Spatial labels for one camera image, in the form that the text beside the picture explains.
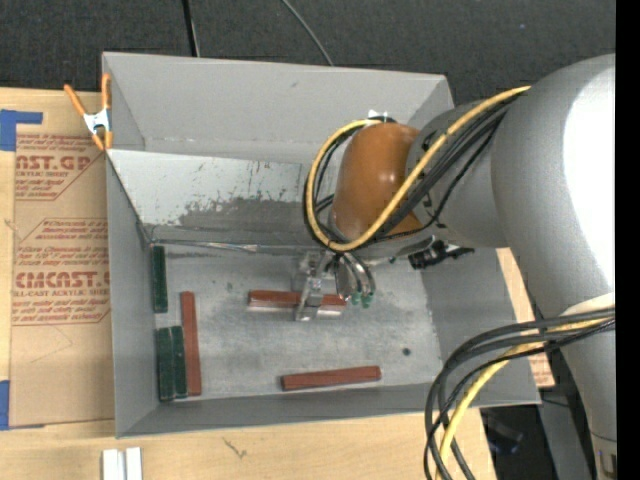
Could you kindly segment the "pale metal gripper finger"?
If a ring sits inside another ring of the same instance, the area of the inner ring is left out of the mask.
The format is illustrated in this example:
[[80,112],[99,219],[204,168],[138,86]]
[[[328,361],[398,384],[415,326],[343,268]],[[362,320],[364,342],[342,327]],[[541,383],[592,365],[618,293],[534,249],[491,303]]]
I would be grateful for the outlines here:
[[322,280],[317,277],[308,278],[301,291],[300,302],[296,309],[296,320],[313,320],[322,305],[322,300]]
[[291,281],[294,292],[302,293],[308,289],[310,293],[320,293],[322,288],[321,260],[323,253],[311,251],[299,260]]

